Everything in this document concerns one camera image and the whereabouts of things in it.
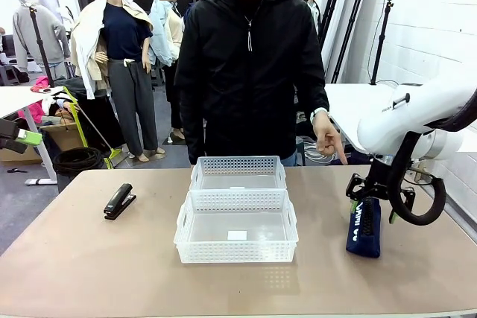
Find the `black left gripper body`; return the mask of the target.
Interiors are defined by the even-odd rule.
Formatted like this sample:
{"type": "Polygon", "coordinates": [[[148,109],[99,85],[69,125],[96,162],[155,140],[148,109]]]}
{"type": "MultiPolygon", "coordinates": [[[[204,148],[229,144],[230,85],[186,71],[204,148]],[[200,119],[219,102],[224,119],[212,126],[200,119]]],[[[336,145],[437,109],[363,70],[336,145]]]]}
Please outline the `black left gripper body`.
{"type": "Polygon", "coordinates": [[[19,128],[14,121],[0,119],[0,138],[1,139],[17,139],[19,128]]]}

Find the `person's left hand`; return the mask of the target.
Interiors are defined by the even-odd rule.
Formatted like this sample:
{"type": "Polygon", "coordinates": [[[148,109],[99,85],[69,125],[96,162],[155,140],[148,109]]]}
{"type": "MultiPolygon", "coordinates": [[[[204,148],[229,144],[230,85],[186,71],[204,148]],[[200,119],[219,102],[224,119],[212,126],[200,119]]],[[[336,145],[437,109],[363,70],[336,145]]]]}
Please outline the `person's left hand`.
{"type": "Polygon", "coordinates": [[[312,122],[313,130],[317,136],[317,151],[324,156],[336,154],[343,165],[347,165],[347,158],[342,145],[341,135],[329,120],[326,111],[318,111],[312,122]]]}

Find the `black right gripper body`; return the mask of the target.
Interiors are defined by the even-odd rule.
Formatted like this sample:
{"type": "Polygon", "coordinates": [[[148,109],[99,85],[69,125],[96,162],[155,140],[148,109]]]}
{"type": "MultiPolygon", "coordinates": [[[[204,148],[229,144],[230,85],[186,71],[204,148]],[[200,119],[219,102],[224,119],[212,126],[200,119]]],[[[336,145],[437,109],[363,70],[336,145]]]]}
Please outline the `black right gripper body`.
{"type": "Polygon", "coordinates": [[[364,181],[364,196],[377,199],[388,199],[388,178],[391,165],[384,157],[374,157],[370,171],[364,181]]]}

